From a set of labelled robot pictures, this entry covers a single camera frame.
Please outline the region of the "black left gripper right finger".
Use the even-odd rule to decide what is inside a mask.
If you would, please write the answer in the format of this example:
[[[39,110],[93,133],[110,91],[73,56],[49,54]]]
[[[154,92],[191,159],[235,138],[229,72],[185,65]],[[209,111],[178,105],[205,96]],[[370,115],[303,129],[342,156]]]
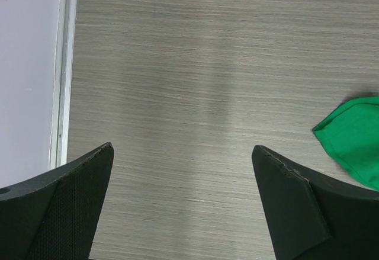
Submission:
[[[277,259],[378,259],[378,192],[261,145],[252,165]]]

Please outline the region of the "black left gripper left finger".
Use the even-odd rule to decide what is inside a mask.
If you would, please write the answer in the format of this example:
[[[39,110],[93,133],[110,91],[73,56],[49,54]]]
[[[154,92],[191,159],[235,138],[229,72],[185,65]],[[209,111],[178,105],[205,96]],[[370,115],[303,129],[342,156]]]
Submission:
[[[113,160],[105,143],[1,188],[1,259],[89,259]]]

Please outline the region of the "green t shirt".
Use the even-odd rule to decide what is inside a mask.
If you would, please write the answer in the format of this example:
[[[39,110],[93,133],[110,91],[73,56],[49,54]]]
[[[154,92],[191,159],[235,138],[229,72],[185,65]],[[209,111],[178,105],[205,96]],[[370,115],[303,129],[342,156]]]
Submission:
[[[347,100],[313,128],[325,152],[360,184],[378,190],[378,97]]]

